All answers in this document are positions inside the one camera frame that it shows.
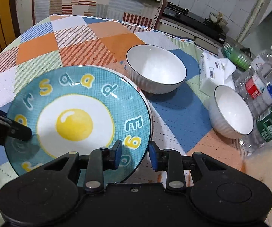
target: table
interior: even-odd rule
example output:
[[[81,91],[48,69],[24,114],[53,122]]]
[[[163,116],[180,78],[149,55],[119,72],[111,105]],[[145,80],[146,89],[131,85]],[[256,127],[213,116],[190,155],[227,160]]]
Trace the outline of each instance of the table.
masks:
[[[52,14],[97,16],[155,28],[165,0],[33,0],[33,18],[38,23]]]
[[[139,44],[170,50],[187,68],[186,81],[176,91],[164,95],[147,94],[154,121],[152,139],[160,149],[175,149],[183,155],[200,151],[243,170],[243,154],[237,142],[214,132],[207,111],[208,96],[199,91],[198,59],[203,49],[190,40],[149,27],[91,16],[47,17],[0,53],[0,108],[7,111],[25,84],[55,68],[99,65],[127,76],[126,52]],[[0,188],[15,177],[4,147],[0,146]],[[188,171],[185,177],[190,186]],[[152,170],[147,155],[127,182],[164,183],[165,179],[165,172]]]

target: tissue box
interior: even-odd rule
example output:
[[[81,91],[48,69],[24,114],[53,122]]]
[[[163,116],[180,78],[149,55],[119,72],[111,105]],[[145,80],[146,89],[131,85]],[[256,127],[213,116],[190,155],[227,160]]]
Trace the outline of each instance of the tissue box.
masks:
[[[224,71],[220,59],[203,52],[199,61],[199,90],[212,96],[218,85],[224,84]]]

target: stove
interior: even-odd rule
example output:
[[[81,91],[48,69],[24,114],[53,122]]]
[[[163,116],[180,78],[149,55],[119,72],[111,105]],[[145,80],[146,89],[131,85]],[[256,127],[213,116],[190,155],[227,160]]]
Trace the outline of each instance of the stove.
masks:
[[[223,45],[226,40],[226,34],[223,32],[221,27],[208,19],[203,19],[198,15],[191,13],[188,9],[178,7],[170,2],[165,7],[162,16],[191,27],[214,39],[221,45]]]

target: egg yolk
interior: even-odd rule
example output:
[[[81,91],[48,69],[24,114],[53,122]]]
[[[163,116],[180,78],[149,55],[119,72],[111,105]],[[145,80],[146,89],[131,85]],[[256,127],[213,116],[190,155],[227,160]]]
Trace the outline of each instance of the egg yolk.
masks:
[[[81,141],[91,134],[93,121],[84,110],[77,108],[68,109],[58,116],[56,130],[64,139]]]

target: blue plate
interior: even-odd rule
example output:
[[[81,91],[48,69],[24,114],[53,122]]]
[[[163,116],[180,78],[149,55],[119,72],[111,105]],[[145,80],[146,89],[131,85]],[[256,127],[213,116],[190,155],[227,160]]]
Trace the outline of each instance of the blue plate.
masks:
[[[120,166],[104,176],[105,183],[121,182],[140,164],[151,138],[149,111],[138,91],[117,74],[93,66],[59,68],[33,79],[16,95],[7,117],[33,133],[29,142],[6,141],[18,175],[70,151],[84,155],[111,148],[120,139]]]

